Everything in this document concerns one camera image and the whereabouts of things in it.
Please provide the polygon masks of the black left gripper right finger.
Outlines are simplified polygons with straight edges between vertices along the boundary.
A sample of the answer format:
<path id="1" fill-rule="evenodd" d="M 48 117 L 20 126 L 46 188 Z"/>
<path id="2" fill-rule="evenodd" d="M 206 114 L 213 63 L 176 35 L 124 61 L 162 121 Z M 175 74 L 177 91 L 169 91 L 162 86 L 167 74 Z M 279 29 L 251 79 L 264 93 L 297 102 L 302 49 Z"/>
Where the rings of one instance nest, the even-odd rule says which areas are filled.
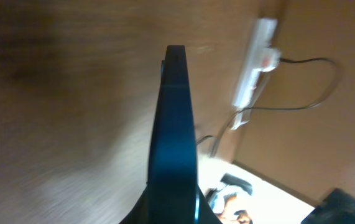
<path id="1" fill-rule="evenodd" d="M 221 224 L 218 217 L 213 213 L 208 205 L 205 196 L 197 186 L 196 202 L 195 202 L 195 221 L 196 224 Z"/>

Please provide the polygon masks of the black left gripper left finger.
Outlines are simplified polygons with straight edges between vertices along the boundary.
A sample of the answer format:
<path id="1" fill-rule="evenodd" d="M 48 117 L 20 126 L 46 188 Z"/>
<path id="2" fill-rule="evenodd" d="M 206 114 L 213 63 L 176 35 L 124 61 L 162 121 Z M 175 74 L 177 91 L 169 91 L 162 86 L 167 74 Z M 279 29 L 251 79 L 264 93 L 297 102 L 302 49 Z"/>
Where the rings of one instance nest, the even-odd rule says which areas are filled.
<path id="1" fill-rule="evenodd" d="M 144 189 L 132 210 L 119 224 L 148 224 L 147 188 Z"/>

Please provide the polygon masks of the blue Galaxy smartphone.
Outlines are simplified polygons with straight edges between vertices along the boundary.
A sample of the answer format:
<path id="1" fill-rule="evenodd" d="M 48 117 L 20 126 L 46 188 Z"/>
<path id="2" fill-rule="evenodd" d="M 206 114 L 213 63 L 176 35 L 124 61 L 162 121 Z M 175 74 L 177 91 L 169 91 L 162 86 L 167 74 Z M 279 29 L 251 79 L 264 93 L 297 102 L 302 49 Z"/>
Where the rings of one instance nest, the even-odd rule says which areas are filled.
<path id="1" fill-rule="evenodd" d="M 196 223 L 196 138 L 182 45 L 166 49 L 147 176 L 149 223 Z"/>

